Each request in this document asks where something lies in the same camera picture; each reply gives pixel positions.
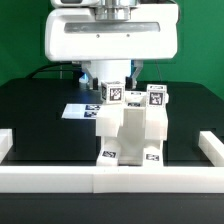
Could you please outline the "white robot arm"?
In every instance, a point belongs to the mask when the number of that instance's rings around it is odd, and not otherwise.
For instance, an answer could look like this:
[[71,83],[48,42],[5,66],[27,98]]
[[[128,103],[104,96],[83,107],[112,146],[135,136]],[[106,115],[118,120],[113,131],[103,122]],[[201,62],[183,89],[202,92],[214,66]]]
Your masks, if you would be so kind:
[[145,60],[171,59],[178,49],[180,9],[174,0],[50,0],[45,55],[81,65],[95,89],[137,78]]

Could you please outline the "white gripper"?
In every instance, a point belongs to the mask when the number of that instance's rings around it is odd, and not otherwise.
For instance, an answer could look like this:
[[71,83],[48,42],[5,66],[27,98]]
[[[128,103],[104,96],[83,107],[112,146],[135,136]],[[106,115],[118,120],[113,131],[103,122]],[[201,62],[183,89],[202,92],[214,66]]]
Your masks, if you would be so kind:
[[[51,61],[132,60],[125,89],[133,90],[145,59],[170,59],[178,48],[176,4],[143,4],[127,21],[101,21],[90,7],[58,8],[46,21],[45,55]],[[89,88],[98,89],[96,66],[83,63]]]

